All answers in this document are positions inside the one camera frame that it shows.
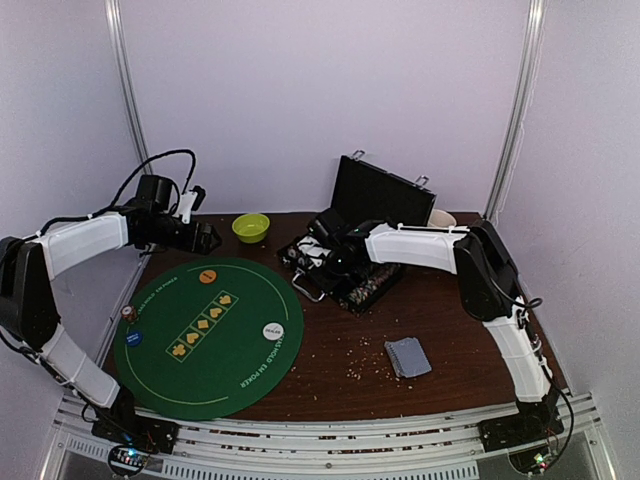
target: green poker mat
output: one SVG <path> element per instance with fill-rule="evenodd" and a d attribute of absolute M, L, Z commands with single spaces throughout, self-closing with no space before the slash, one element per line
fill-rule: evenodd
<path fill-rule="evenodd" d="M 119 379 L 142 405 L 170 418 L 211 420 L 252 405 L 286 375 L 302 342 L 295 293 L 248 260 L 181 265 L 131 305 L 138 319 L 121 319 L 114 340 Z M 142 341 L 127 345 L 135 332 Z"/>

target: green bowl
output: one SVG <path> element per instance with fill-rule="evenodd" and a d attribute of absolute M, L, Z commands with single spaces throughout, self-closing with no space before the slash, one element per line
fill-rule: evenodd
<path fill-rule="evenodd" d="M 236 218 L 231 228 L 241 242 L 258 243 L 267 236 L 270 223 L 266 215 L 247 213 Z"/>

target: deck of cards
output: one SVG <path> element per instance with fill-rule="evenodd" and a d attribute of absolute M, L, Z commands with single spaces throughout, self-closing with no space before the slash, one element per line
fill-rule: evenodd
<path fill-rule="evenodd" d="M 415 337 L 407 337 L 397 342 L 384 342 L 384 348 L 391 359 L 396 377 L 412 378 L 431 371 L 431 365 Z"/>

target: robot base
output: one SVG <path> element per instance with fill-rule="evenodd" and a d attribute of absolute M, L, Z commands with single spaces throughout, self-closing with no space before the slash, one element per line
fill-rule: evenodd
<path fill-rule="evenodd" d="M 564 431 L 557 414 L 544 426 L 538 419 L 521 413 L 508 417 L 483 420 L 478 424 L 485 452 L 513 448 L 527 443 L 544 440 L 549 436 L 547 429 L 556 435 Z"/>
<path fill-rule="evenodd" d="M 139 415 L 136 415 L 136 422 L 140 427 L 140 431 L 149 432 L 155 442 L 155 447 L 160 453 L 170 454 L 173 452 L 173 446 L 180 429 L 177 423 Z M 91 433 L 96 437 L 105 438 L 111 442 L 124 443 L 121 431 L 104 421 L 94 423 Z M 138 450 L 144 450 L 136 442 L 133 442 L 131 446 Z"/>

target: orange circle marker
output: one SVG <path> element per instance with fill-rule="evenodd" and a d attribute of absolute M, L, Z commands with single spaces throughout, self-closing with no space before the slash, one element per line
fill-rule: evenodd
<path fill-rule="evenodd" d="M 202 283 L 213 283 L 218 278 L 218 274 L 213 270 L 205 270 L 200 274 L 200 281 Z"/>

